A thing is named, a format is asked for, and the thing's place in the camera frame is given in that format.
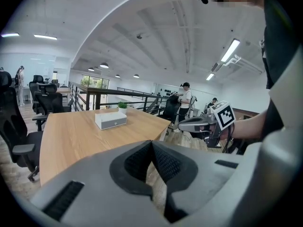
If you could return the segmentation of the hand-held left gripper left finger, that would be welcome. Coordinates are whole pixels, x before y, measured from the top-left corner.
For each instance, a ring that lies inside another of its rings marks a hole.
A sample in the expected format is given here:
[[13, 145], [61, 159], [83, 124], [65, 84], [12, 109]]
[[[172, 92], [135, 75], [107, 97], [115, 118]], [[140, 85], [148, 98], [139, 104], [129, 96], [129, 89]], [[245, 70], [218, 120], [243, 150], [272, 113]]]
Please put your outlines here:
[[150, 164], [173, 173], [176, 146], [136, 142], [85, 157], [44, 184], [32, 198], [51, 225], [64, 227], [166, 227], [146, 183]]

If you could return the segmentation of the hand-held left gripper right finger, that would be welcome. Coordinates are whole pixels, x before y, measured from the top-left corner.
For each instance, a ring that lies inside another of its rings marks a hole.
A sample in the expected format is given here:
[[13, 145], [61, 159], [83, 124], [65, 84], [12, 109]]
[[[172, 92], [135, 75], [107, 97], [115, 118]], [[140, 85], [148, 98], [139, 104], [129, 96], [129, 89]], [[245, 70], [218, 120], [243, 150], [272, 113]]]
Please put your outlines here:
[[239, 195], [223, 192], [241, 156], [152, 142], [152, 162], [167, 187], [164, 214], [152, 219], [229, 218]]

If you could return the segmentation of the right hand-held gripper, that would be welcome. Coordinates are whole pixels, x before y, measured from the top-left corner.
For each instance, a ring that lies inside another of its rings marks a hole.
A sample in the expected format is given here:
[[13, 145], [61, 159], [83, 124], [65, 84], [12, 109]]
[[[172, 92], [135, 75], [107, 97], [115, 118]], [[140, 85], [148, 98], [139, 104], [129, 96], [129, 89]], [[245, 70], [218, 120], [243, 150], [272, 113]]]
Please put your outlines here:
[[[210, 124], [218, 124], [223, 135], [227, 130], [227, 143], [224, 148], [227, 148], [229, 141], [232, 138], [232, 127], [236, 121], [234, 111], [227, 101], [221, 101], [217, 104], [207, 107], [204, 111], [204, 117], [192, 117], [181, 121], [178, 128], [181, 131], [187, 132], [204, 132], [209, 131]], [[209, 138], [205, 141], [208, 148], [219, 148], [220, 139]]]

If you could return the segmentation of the person's right hand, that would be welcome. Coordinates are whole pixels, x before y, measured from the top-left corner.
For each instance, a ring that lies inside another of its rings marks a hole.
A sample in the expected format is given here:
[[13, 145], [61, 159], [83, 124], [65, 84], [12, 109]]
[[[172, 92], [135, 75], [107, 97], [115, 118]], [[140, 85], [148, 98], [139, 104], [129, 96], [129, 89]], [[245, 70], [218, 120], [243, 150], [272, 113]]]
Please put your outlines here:
[[220, 126], [216, 123], [200, 126], [200, 131], [202, 132], [204, 141], [210, 137], [220, 139], [222, 134]]

